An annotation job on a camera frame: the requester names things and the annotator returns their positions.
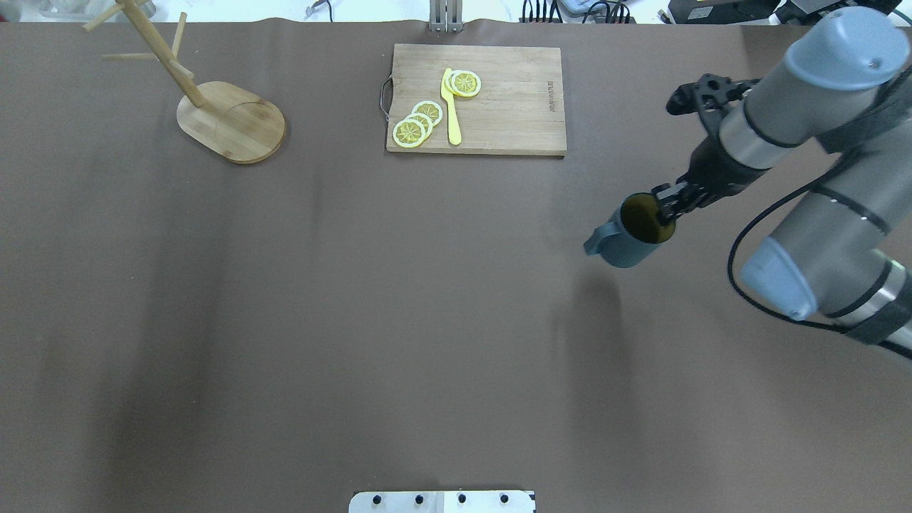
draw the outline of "cable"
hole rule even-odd
[[[310,16],[312,16],[312,15],[314,14],[314,11],[316,10],[316,8],[317,8],[317,7],[320,7],[320,6],[323,5],[323,4],[326,4],[326,5],[329,6],[329,21],[330,21],[330,23],[333,22],[333,21],[335,21],[335,20],[333,20],[333,5],[329,3],[329,0],[316,0],[316,2],[314,2],[313,5],[311,5],[311,6],[309,6],[309,7],[307,8],[307,10],[306,10],[306,18],[309,18]]]
[[[604,5],[604,6],[605,6],[605,20],[607,21],[607,19],[608,19],[608,12],[611,11],[611,5],[609,5],[608,2],[606,2],[605,0],[598,0],[598,2],[595,2],[594,4],[592,4],[592,5],[589,6],[589,10],[587,10],[586,13],[583,15],[583,21],[582,21],[581,23],[585,23],[586,20],[589,18],[589,15],[592,15],[592,18],[593,18],[593,19],[596,19],[596,15],[595,15],[595,12],[594,12],[594,10],[593,10],[593,9],[596,8],[596,5]]]
[[[556,23],[564,23],[564,19],[561,17],[561,9],[557,5],[557,0],[551,0],[551,13],[548,16],[548,23],[555,23],[554,13],[557,13],[557,22]]]
[[[902,73],[897,75],[893,81],[884,84],[884,86],[882,86],[880,88],[880,90],[877,92],[874,103],[871,105],[870,109],[874,109],[874,108],[882,105],[890,96],[892,96],[897,90],[899,90],[899,88],[903,85],[904,82],[906,82],[906,80],[910,76],[912,76],[912,66],[906,67],[906,69],[904,69],[902,71]],[[729,259],[728,259],[728,263],[726,264],[725,270],[726,270],[726,273],[728,274],[729,284],[731,285],[731,287],[735,290],[735,292],[738,293],[739,296],[741,296],[742,299],[744,299],[745,301],[750,303],[751,306],[755,307],[756,309],[758,309],[759,311],[761,311],[763,313],[766,313],[768,315],[775,317],[776,319],[784,320],[786,322],[791,322],[792,324],[797,324],[799,326],[807,326],[808,328],[817,328],[819,330],[834,331],[836,333],[847,333],[849,331],[849,329],[847,329],[845,327],[836,326],[834,324],[825,324],[822,322],[811,322],[811,321],[807,321],[807,320],[795,320],[790,317],[784,316],[783,314],[781,314],[775,310],[764,307],[762,304],[757,302],[747,292],[745,292],[743,288],[741,288],[738,285],[738,282],[735,280],[733,268],[734,268],[735,256],[738,253],[738,248],[741,246],[741,241],[744,240],[744,237],[746,237],[747,234],[749,234],[751,232],[751,230],[757,224],[759,224],[768,215],[770,215],[773,212],[775,212],[776,210],[778,210],[784,204],[791,202],[793,199],[797,198],[798,196],[800,196],[808,191],[811,191],[814,187],[816,187],[820,183],[830,180],[831,178],[835,178],[839,174],[843,173],[846,169],[851,167],[852,164],[855,163],[855,160],[857,160],[858,157],[860,157],[860,156],[861,156],[861,150],[859,149],[858,146],[854,147],[853,149],[849,150],[848,152],[843,153],[842,157],[840,157],[840,159],[836,162],[836,164],[832,168],[830,168],[829,171],[827,171],[823,175],[819,176],[815,180],[812,180],[808,184],[806,184],[802,187],[799,187],[798,189],[795,189],[794,191],[792,191],[791,193],[786,195],[783,199],[770,205],[763,212],[760,212],[746,226],[744,226],[744,229],[742,229],[741,232],[738,234],[738,236],[735,237],[735,241],[731,244],[731,250],[729,251]],[[893,344],[892,342],[888,342],[886,340],[881,342],[879,345],[881,345],[882,347],[889,349],[893,352],[902,354],[903,356],[906,356],[907,358],[912,359],[912,351],[910,351],[907,348],[904,348],[902,346],[897,346],[896,344]]]
[[[905,21],[906,23],[908,23],[909,26],[912,26],[912,18],[906,16],[906,13],[903,13],[903,12],[900,11],[899,9],[893,9],[893,14],[895,14],[895,15],[899,16],[900,18],[902,18],[902,20]]]
[[[616,24],[626,24],[630,23],[630,7],[622,4],[623,0],[599,0],[594,4],[589,6],[589,9],[586,11],[586,14],[583,15],[583,21],[585,23],[589,18],[589,15],[592,15],[592,18],[595,19],[596,23],[596,14],[594,9],[597,5],[605,6],[605,23],[616,23]]]
[[[850,150],[849,152],[845,153],[829,171],[827,171],[823,175],[817,177],[815,180],[788,193],[784,198],[782,198],[781,200],[777,201],[776,203],[768,206],[766,208],[766,210],[764,210],[763,212],[760,212],[759,214],[757,214],[756,217],[754,217],[746,226],[744,226],[744,229],[741,230],[741,232],[738,234],[738,236],[735,237],[735,241],[731,244],[731,250],[729,251],[729,259],[728,259],[728,263],[726,264],[725,271],[729,277],[729,284],[731,285],[731,288],[733,288],[734,291],[736,293],[738,293],[738,295],[741,296],[742,299],[747,301],[751,306],[753,306],[754,308],[758,309],[759,311],[761,311],[767,315],[771,315],[771,316],[775,317],[776,319],[784,320],[786,322],[790,322],[792,324],[797,324],[799,326],[806,326],[808,328],[817,328],[819,330],[834,331],[836,333],[847,333],[848,332],[848,329],[844,328],[842,326],[836,326],[834,324],[826,324],[823,322],[813,322],[813,321],[809,321],[809,320],[795,320],[795,319],[787,317],[773,309],[764,307],[756,299],[752,298],[747,292],[745,292],[744,289],[741,288],[741,286],[738,285],[737,280],[735,280],[734,262],[735,262],[735,257],[738,254],[738,248],[741,247],[741,242],[744,240],[744,237],[746,237],[751,232],[751,230],[753,230],[753,228],[756,225],[758,225],[763,219],[765,219],[768,215],[772,214],[776,210],[779,210],[779,208],[782,207],[784,204],[787,204],[787,203],[791,202],[793,199],[797,198],[798,196],[812,190],[814,187],[816,187],[820,183],[825,182],[825,181],[841,174],[855,162],[855,159],[858,156],[859,156],[859,151],[857,149],[853,149],[853,150]]]

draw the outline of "wooden base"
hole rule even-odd
[[[199,89],[205,105],[196,108],[185,96],[177,108],[177,122],[191,137],[239,164],[260,162],[279,149],[285,116],[275,105],[227,82]]]

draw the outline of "black device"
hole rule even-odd
[[[680,25],[727,25],[763,20],[778,0],[670,0],[671,19]]]
[[[899,6],[900,0],[788,0],[776,9],[780,23],[789,25],[814,25],[821,18],[842,7],[860,5],[889,15]]]

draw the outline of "wooden cutting board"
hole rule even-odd
[[[468,69],[482,79],[477,96],[455,99],[462,130],[459,146],[447,138],[447,104],[440,97],[446,68]],[[390,152],[566,155],[560,48],[397,44],[392,80]],[[425,99],[443,107],[443,120],[421,146],[398,146],[392,139],[393,126]]]

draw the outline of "yellow knife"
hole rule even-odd
[[[452,68],[447,68],[443,72],[443,78],[440,79],[440,97],[447,102],[447,135],[450,136],[450,144],[459,146],[462,144],[462,131],[459,130],[459,120],[456,118],[456,100],[453,99],[453,93],[447,89],[447,79],[452,71]]]

